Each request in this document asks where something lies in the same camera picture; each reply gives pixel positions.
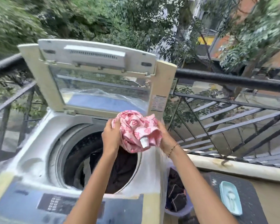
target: pink floral fabric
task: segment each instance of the pink floral fabric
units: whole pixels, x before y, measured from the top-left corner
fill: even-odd
[[[162,133],[157,127],[155,115],[143,117],[139,112],[127,110],[120,112],[112,120],[114,128],[116,119],[120,118],[121,146],[129,153],[143,152],[151,146],[160,146]],[[143,148],[140,139],[147,137],[149,146]]]

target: light blue plastic container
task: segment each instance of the light blue plastic container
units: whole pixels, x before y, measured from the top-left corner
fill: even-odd
[[[228,198],[228,194],[234,194],[233,205],[231,204],[231,200]],[[225,207],[230,211],[231,214],[240,216],[243,214],[241,201],[239,199],[239,193],[236,189],[236,186],[231,182],[222,181],[220,183],[220,196],[221,201],[225,205]]]
[[[168,162],[168,165],[167,165],[167,172],[168,173],[170,171],[170,168],[177,171],[176,167],[173,165],[172,162]],[[176,216],[176,217],[183,217],[183,216],[189,214],[193,209],[193,204],[192,204],[192,202],[190,200],[190,197],[189,197],[187,192],[186,192],[186,196],[187,196],[187,204],[183,209],[181,209],[178,212],[173,212],[173,211],[169,211],[169,210],[165,209],[165,212],[169,215],[173,215],[173,216]]]

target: laundry bucket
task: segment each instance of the laundry bucket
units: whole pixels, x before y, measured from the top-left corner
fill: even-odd
[[[172,162],[168,162],[168,165],[167,165],[167,172],[168,173],[170,171],[170,168],[172,168],[175,171],[177,171],[176,167],[173,165]],[[187,191],[186,191],[186,196],[187,196],[187,204],[186,204],[186,206],[183,209],[181,209],[178,212],[173,212],[173,211],[169,211],[168,209],[165,209],[165,212],[167,214],[169,214],[169,215],[173,215],[173,216],[176,216],[176,217],[183,217],[183,216],[189,214],[192,211],[192,209],[193,209],[193,204],[192,204],[192,202],[190,200],[190,197],[189,197]]]

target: hand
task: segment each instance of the hand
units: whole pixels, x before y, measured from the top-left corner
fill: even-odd
[[[162,140],[161,140],[161,150],[168,155],[171,148],[177,144],[177,142],[171,137],[165,126],[158,121],[158,128],[162,132]]]
[[[115,155],[117,157],[119,144],[120,144],[120,119],[116,120],[115,127],[112,129],[112,119],[109,119],[104,131],[102,132],[103,139],[103,155]]]

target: warning label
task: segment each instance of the warning label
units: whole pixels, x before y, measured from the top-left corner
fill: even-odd
[[[167,98],[159,95],[153,95],[153,105],[151,111],[163,112],[166,106]]]

